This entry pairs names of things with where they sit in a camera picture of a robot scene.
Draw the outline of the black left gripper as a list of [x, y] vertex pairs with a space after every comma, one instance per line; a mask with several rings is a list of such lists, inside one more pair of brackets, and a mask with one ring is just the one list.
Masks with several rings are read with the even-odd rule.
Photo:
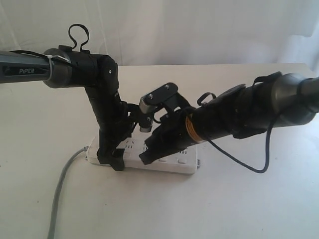
[[97, 158], [101, 165], [109, 165], [115, 171], [124, 170], [124, 149], [117, 148], [132, 135], [134, 123], [128, 117], [119, 121], [97, 118], [99, 125], [99, 148]]

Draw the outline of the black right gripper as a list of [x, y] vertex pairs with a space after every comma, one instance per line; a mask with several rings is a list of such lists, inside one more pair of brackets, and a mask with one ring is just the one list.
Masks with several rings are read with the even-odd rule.
[[161, 119], [151, 136], [145, 140], [147, 150], [139, 154], [144, 165], [152, 164], [154, 161], [175, 153], [190, 146], [199, 144], [189, 134], [186, 121], [192, 120], [197, 108], [187, 107], [182, 110], [166, 114]]

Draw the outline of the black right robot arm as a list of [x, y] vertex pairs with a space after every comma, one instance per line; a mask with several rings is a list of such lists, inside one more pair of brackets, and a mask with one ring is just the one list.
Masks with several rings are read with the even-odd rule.
[[207, 103], [197, 103], [197, 108], [192, 107], [173, 83], [141, 98], [144, 113], [166, 110], [145, 141], [143, 164], [229, 135], [244, 139], [270, 134], [275, 127], [308, 124], [319, 112], [319, 80], [276, 72], [256, 78], [249, 87], [241, 84]]

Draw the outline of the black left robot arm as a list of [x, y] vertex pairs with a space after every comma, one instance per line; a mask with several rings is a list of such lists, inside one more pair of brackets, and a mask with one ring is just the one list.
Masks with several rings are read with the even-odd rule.
[[124, 152], [117, 147], [131, 136], [134, 121], [128, 103], [120, 98], [118, 64], [112, 57], [88, 50], [73, 51], [68, 46], [51, 48], [43, 54], [1, 51], [2, 84], [34, 81], [53, 89], [84, 88], [99, 126], [98, 161], [116, 171], [124, 170]]

